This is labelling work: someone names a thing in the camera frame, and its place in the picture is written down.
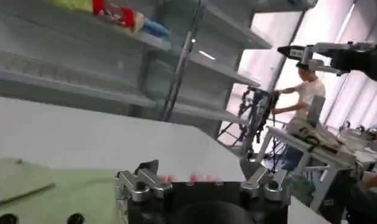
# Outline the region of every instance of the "desk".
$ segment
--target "desk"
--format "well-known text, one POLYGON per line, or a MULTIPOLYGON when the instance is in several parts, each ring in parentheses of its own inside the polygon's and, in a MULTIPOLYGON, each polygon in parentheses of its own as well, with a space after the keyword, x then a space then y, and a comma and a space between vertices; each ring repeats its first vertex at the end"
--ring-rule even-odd
MULTIPOLYGON (((194 127, 0 97, 0 158, 53 168, 134 170, 160 160, 159 174, 193 172, 242 181, 237 157, 194 127)), ((289 223, 328 223, 292 199, 289 223)))
POLYGON ((346 161, 342 161, 339 158, 331 156, 329 153, 326 153, 323 149, 320 149, 319 147, 314 149, 313 152, 309 153, 308 148, 310 148, 310 144, 307 144, 304 141, 287 134, 284 130, 280 130, 273 127, 268 127, 268 132, 261 145, 260 152, 258 153, 256 161, 262 161, 266 149, 268 148, 269 142, 272 138, 277 138, 280 141, 283 141, 286 144, 291 145, 304 153, 298 164, 298 167, 296 168, 296 173, 300 173, 306 168, 308 161, 311 157, 327 164, 327 166, 323 167, 322 170, 327 170, 328 172, 322 181, 322 185, 316 190, 314 194, 314 199, 310 204, 310 208, 313 211, 318 211, 318 208, 322 204, 322 201, 325 198, 326 193, 328 192, 338 171, 353 168, 352 164, 349 164, 346 161))

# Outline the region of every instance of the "screw hole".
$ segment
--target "screw hole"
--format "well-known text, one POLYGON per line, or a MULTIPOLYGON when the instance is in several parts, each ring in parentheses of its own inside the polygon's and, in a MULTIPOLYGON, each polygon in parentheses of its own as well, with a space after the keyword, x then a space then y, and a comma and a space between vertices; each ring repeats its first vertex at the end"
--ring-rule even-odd
POLYGON ((4 214, 0 216, 0 224, 18 224, 18 217, 14 214, 4 214))
POLYGON ((69 216, 67 224, 83 224, 85 222, 85 218, 80 213, 75 213, 69 216))
POLYGON ((137 191, 144 191, 146 189, 146 183, 139 181, 135 184, 135 189, 137 191))

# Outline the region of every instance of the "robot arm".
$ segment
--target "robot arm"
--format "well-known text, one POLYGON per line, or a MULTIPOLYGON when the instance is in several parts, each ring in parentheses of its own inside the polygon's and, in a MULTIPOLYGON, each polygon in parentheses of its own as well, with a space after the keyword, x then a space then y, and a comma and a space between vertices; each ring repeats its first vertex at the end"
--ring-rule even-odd
POLYGON ((332 72, 342 75, 357 70, 377 81, 377 44, 317 43, 315 45, 279 47, 278 52, 293 60, 309 65, 315 71, 332 72), (322 60, 313 59, 314 53, 331 58, 329 66, 322 60))

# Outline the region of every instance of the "green towel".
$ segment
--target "green towel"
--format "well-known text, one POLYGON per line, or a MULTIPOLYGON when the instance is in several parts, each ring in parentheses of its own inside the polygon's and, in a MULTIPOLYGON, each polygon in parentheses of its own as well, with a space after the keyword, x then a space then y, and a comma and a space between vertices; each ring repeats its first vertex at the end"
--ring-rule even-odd
POLYGON ((303 175, 291 175, 287 178, 286 184, 290 184, 291 194, 300 200, 307 207, 312 202, 312 194, 315 191, 315 186, 303 175))
POLYGON ((124 223, 115 204, 114 170, 47 169, 25 162, 20 167, 25 169, 19 169, 15 160, 0 160, 0 180, 5 180, 0 183, 0 195, 14 198, 21 188, 12 186, 21 183, 28 183, 32 194, 25 196, 25 190, 23 197, 1 203, 0 216, 15 214, 22 224, 63 224, 70 215, 80 213, 87 224, 124 223), (51 187, 36 191, 42 186, 51 187))

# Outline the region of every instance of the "red object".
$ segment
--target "red object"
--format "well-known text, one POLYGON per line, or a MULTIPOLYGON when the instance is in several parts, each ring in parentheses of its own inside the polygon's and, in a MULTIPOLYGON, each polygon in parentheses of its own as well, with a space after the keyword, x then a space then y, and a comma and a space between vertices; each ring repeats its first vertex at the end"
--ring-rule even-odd
POLYGON ((125 27, 134 28, 135 26, 135 14, 132 9, 119 8, 105 2, 105 0, 93 0, 93 14, 95 16, 100 14, 110 15, 114 21, 125 27))
POLYGON ((100 15, 104 11, 104 0, 93 0, 93 14, 100 15))
POLYGON ((134 28, 135 26, 135 19, 134 19, 134 11, 129 8, 122 8, 124 17, 121 19, 121 22, 124 23, 127 27, 134 28))

